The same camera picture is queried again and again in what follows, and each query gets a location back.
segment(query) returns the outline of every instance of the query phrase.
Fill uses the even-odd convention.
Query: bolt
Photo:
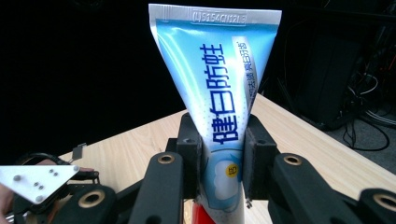
[[[14,175],[14,180],[15,181],[20,181],[21,180],[21,176],[20,175]]]
[[[35,198],[35,201],[39,203],[39,202],[43,201],[43,199],[44,199],[43,196],[40,195]]]

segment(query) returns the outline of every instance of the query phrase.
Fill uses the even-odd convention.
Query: screw hole
[[[286,156],[283,160],[290,165],[301,165],[303,162],[295,156]]]
[[[172,163],[175,160],[175,157],[171,155],[163,155],[158,158],[158,162],[161,164],[169,164]]]

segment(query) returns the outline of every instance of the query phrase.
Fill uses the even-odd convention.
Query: toothpaste tube
[[[199,196],[216,223],[244,223],[245,130],[279,10],[148,4],[151,32],[203,139]]]

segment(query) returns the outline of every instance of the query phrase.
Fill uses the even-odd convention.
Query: black cable
[[[360,147],[355,147],[356,132],[355,132],[355,125],[354,125],[354,120],[353,120],[352,123],[351,123],[352,135],[350,135],[348,130],[347,130],[347,124],[346,124],[346,131],[344,132],[344,135],[343,135],[343,139],[344,139],[344,141],[346,143],[348,143],[348,147],[351,148],[351,149],[354,149],[354,150],[359,150],[359,151],[381,151],[381,150],[386,149],[389,146],[389,144],[390,144],[390,140],[389,140],[388,135],[384,131],[382,131],[380,128],[375,126],[372,122],[370,122],[370,120],[365,119],[363,117],[359,117],[359,119],[361,121],[367,123],[368,125],[372,126],[373,128],[377,129],[379,132],[381,132],[384,135],[385,139],[386,139],[386,144],[383,147],[379,147],[379,148],[360,148]],[[346,140],[346,134],[351,138],[352,143],[349,143]]]
[[[28,164],[29,161],[32,161],[34,159],[40,159],[40,160],[50,160],[55,162],[57,165],[70,165],[69,162],[63,161],[57,156],[44,153],[44,152],[28,152],[21,157],[19,157],[16,161],[16,164],[18,165],[25,165]]]

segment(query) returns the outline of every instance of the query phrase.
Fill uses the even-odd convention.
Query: white metal plate
[[[76,165],[0,166],[0,183],[29,202],[40,204],[78,171]]]

